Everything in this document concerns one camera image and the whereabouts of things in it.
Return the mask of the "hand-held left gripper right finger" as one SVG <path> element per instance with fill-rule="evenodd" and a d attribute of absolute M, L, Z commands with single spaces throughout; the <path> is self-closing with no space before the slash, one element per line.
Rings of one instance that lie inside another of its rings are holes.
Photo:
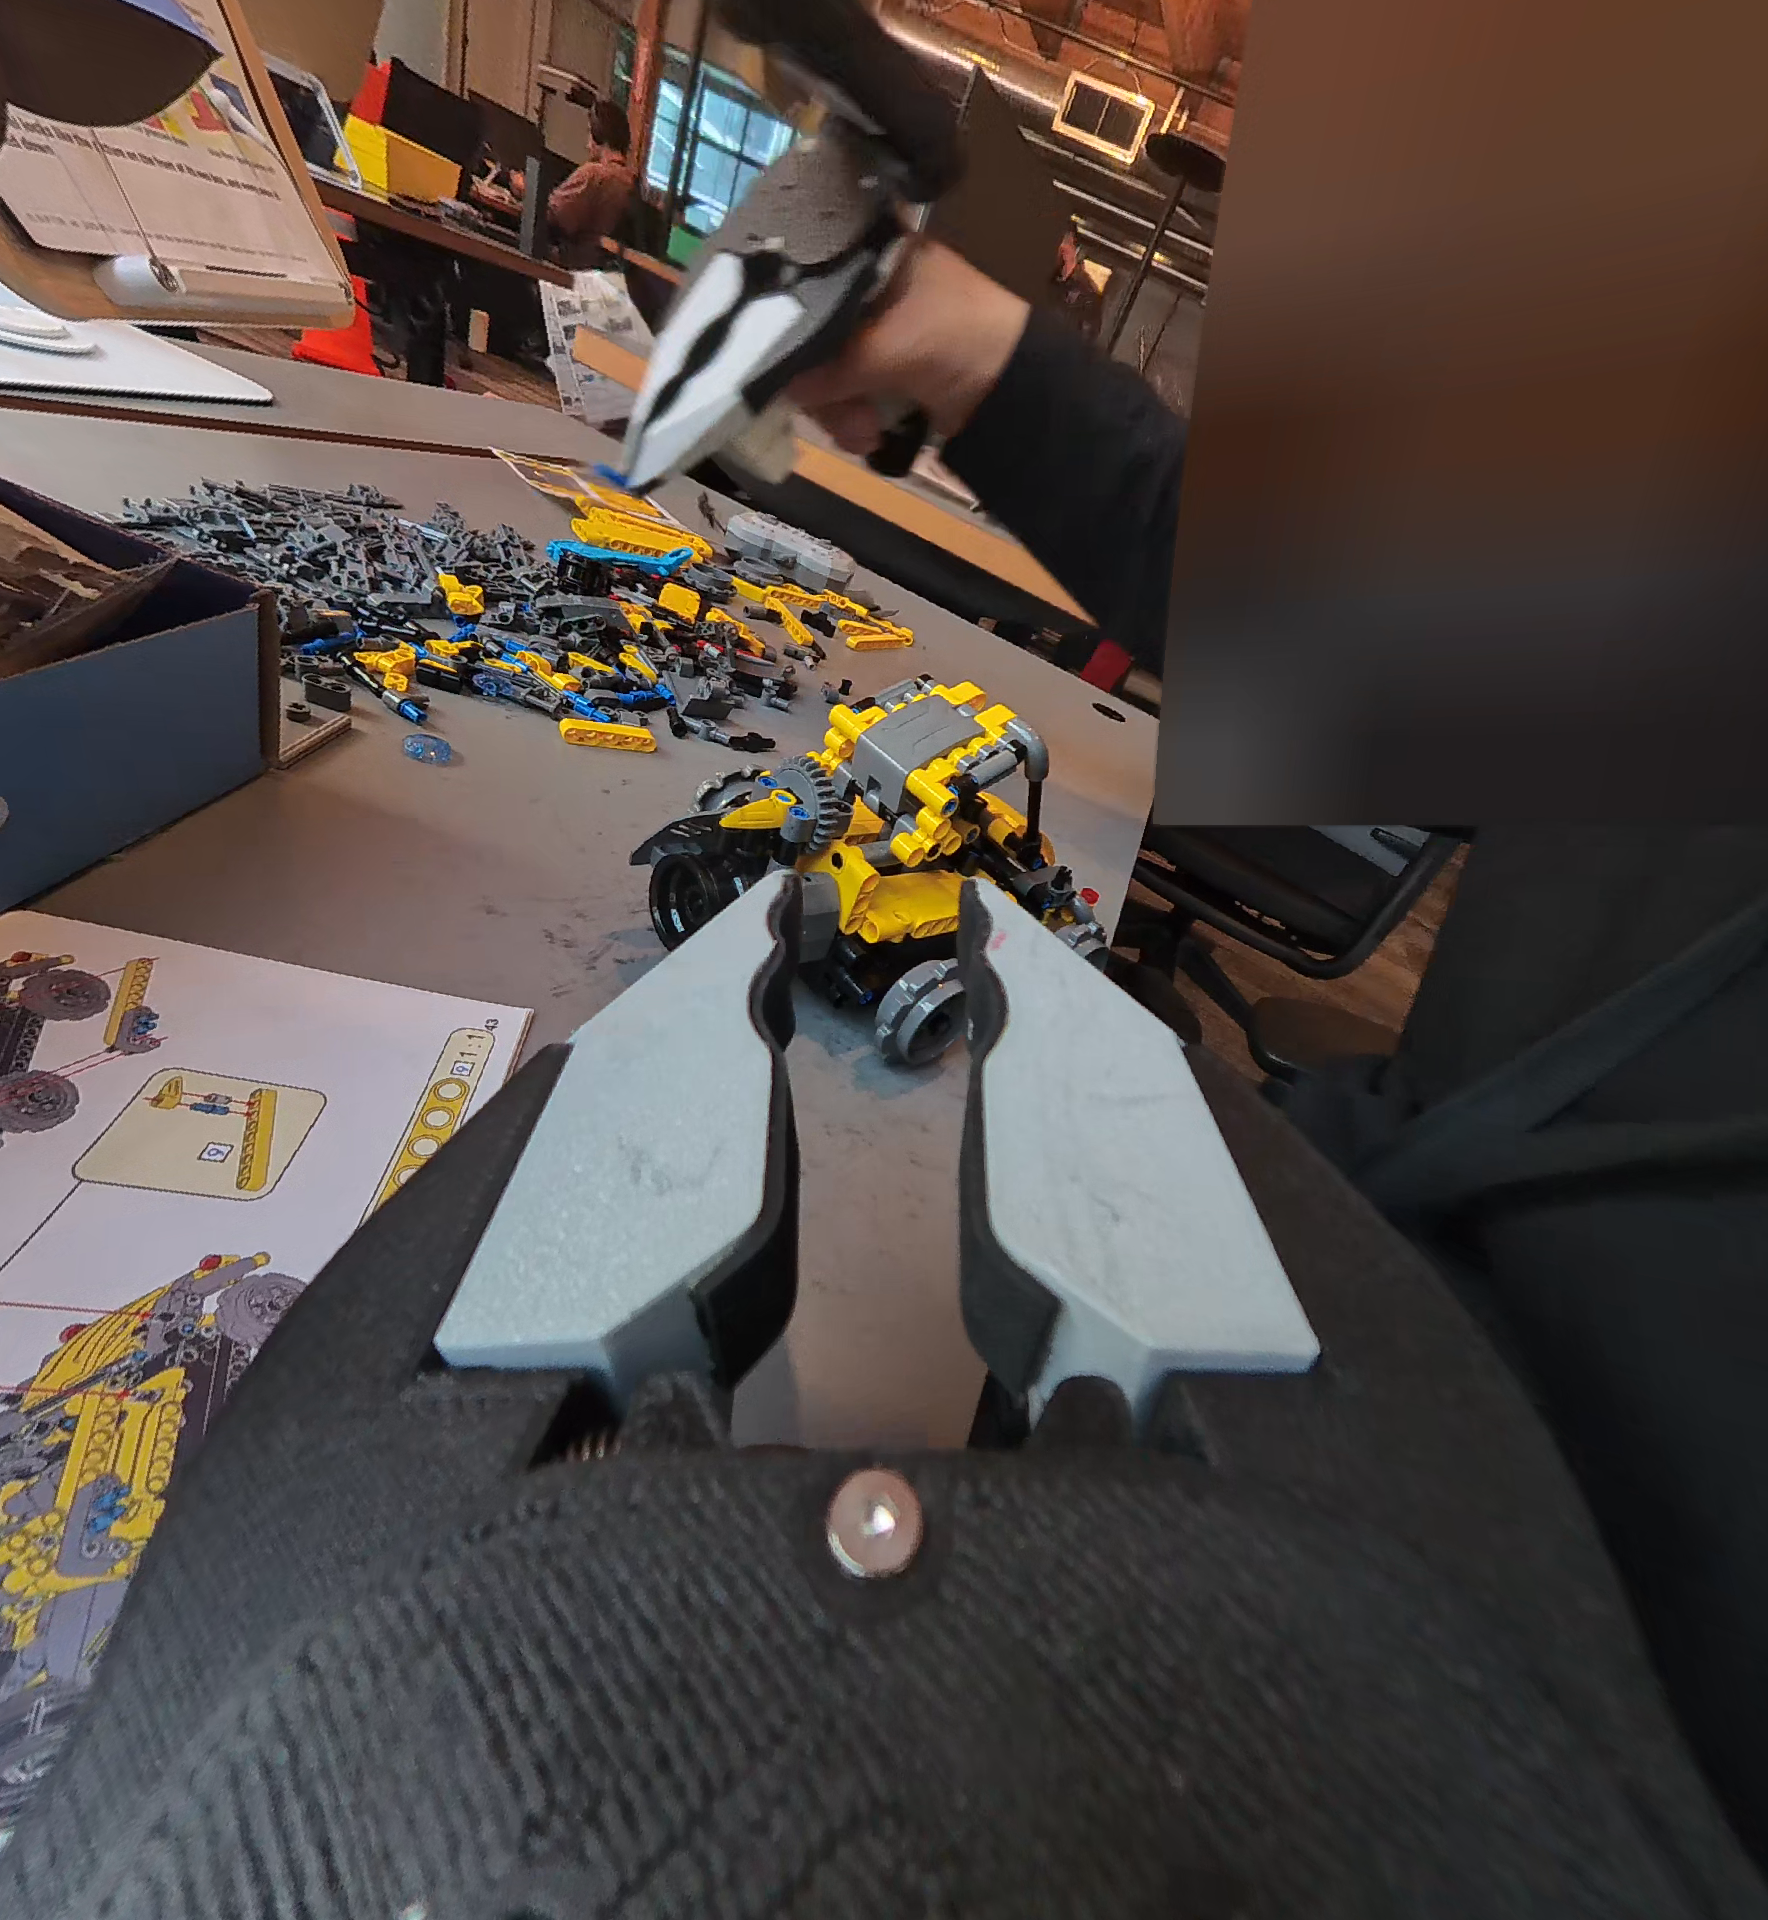
<path fill-rule="evenodd" d="M 1033 1425 L 1096 1381 L 1145 1427 L 1180 1376 L 1322 1345 L 1180 1037 L 984 882 L 961 890 L 961 1312 Z"/>

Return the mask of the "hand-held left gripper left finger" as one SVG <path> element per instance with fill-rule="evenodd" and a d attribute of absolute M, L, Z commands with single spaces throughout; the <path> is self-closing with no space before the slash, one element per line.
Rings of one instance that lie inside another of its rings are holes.
<path fill-rule="evenodd" d="M 735 1389 L 799 1292 L 785 1069 L 800 879 L 762 877 L 572 1037 L 437 1332 L 452 1369 L 579 1371 L 625 1404 Z"/>

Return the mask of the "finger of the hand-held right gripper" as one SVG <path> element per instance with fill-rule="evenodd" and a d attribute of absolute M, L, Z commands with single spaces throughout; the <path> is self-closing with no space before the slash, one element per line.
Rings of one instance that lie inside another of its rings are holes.
<path fill-rule="evenodd" d="M 695 274 L 688 274 L 687 285 L 703 272 L 716 252 L 732 250 L 707 252 L 704 263 Z M 745 389 L 748 417 L 728 427 L 721 441 L 687 471 L 643 473 L 647 489 L 670 477 L 692 473 L 716 452 L 732 453 L 748 471 L 770 484 L 782 480 L 793 469 L 795 453 L 795 408 L 785 400 L 787 387 L 804 371 L 839 353 L 895 269 L 894 240 L 859 240 L 845 252 L 816 264 L 800 263 L 784 252 L 777 242 L 748 252 L 770 257 L 770 351 Z"/>
<path fill-rule="evenodd" d="M 680 473 L 745 413 L 770 351 L 770 257 L 716 252 L 664 323 L 631 408 L 625 473 Z"/>

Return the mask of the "pile of toy building pieces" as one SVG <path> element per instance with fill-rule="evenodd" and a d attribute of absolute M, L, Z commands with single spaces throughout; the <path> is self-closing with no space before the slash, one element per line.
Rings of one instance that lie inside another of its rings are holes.
<path fill-rule="evenodd" d="M 336 490 L 203 480 L 127 498 L 121 525 L 267 589 L 290 723 L 353 689 L 432 733 L 462 702 L 528 712 L 567 747 L 649 755 L 660 733 L 765 753 L 751 721 L 785 712 L 807 676 L 888 655 L 914 632 L 856 581 L 815 592 L 731 559 L 707 497 L 688 528 L 713 548 L 664 583 L 560 589 L 535 540 L 452 505 L 407 512 L 370 484 Z"/>

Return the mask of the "yellow toy vehicle model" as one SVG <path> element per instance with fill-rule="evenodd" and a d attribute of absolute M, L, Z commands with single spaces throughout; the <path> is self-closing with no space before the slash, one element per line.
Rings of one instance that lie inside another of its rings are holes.
<path fill-rule="evenodd" d="M 800 982 L 871 1013 L 877 1053 L 920 1069 L 966 1033 L 967 879 L 1105 958 L 1097 894 L 1041 828 L 1043 734 L 975 684 L 912 677 L 829 708 L 824 743 L 707 779 L 631 854 L 660 944 L 683 946 L 768 872 L 800 879 Z"/>

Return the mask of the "person's right forearm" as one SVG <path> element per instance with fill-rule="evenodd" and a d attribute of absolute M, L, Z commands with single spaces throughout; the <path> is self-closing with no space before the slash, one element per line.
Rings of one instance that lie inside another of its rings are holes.
<path fill-rule="evenodd" d="M 1102 638 L 1161 676 L 1185 441 L 1129 367 L 1033 308 L 941 461 Z"/>

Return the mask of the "background grey desk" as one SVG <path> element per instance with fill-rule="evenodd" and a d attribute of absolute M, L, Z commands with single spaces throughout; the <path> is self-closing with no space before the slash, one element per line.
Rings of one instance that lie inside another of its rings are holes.
<path fill-rule="evenodd" d="M 789 473 L 770 484 L 728 452 L 651 490 L 660 505 L 713 513 L 755 508 L 839 546 L 867 574 L 971 621 L 1089 632 L 1077 601 L 989 517 L 934 489 L 923 471 L 889 479 L 795 422 Z"/>

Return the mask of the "person's right hand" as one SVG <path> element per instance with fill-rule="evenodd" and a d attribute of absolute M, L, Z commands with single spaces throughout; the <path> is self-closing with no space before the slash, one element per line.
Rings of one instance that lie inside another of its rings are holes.
<path fill-rule="evenodd" d="M 912 413 L 945 437 L 991 393 L 1031 315 L 1024 299 L 945 245 L 911 236 L 881 299 L 785 396 L 850 453 L 876 453 Z"/>

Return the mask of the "yellow grey sticker sheet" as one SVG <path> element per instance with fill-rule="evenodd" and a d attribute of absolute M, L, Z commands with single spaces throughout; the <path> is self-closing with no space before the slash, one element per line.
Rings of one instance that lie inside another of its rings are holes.
<path fill-rule="evenodd" d="M 597 480 L 591 473 L 595 463 L 508 452 L 502 448 L 492 448 L 492 453 L 530 489 L 558 500 L 567 515 L 579 515 L 592 507 L 607 507 L 635 515 L 661 515 L 680 524 L 649 497 L 620 492 Z"/>

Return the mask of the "black office chair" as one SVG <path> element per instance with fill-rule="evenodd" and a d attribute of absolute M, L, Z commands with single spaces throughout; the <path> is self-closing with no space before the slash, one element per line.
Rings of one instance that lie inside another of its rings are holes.
<path fill-rule="evenodd" d="M 1111 946 L 1143 975 L 1191 982 L 1243 1038 L 1255 1069 L 1292 1084 L 1310 1069 L 1379 1063 L 1397 1034 L 1327 998 L 1245 995 L 1215 954 L 1251 948 L 1329 988 L 1356 973 L 1463 862 L 1474 828 L 1180 828 L 1151 825 L 1137 896 Z"/>

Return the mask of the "yellow storage bin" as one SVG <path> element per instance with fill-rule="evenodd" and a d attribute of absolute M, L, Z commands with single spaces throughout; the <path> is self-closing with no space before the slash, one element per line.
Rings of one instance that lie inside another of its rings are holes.
<path fill-rule="evenodd" d="M 343 116 L 341 134 L 361 191 L 425 205 L 457 197 L 461 163 L 354 113 Z"/>

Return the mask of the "building instruction booklet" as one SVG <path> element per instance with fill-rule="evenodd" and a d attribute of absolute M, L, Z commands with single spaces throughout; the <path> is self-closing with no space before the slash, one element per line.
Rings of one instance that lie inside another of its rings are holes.
<path fill-rule="evenodd" d="M 0 917 L 0 1846 L 177 1471 L 531 1013 Z"/>

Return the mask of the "wooden document stand with sheet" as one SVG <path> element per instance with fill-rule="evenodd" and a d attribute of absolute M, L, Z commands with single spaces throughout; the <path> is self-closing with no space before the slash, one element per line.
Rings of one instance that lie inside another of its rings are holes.
<path fill-rule="evenodd" d="M 353 315 L 243 5 L 0 1 L 0 394 L 268 410 L 162 331 Z"/>

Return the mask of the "dark blue cardboard kit box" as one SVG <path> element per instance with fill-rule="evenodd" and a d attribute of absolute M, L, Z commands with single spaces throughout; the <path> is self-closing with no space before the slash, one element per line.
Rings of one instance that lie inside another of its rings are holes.
<path fill-rule="evenodd" d="M 272 766 L 267 589 L 0 479 L 0 914 Z"/>

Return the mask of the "yellow perforated frame piece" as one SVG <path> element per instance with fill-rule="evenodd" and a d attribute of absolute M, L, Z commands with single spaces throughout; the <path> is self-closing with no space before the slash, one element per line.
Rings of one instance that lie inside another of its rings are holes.
<path fill-rule="evenodd" d="M 631 559 L 660 561 L 667 558 L 665 564 L 709 564 L 713 559 L 713 548 L 707 540 L 661 515 L 592 507 L 572 515 L 570 537 L 586 548 Z"/>

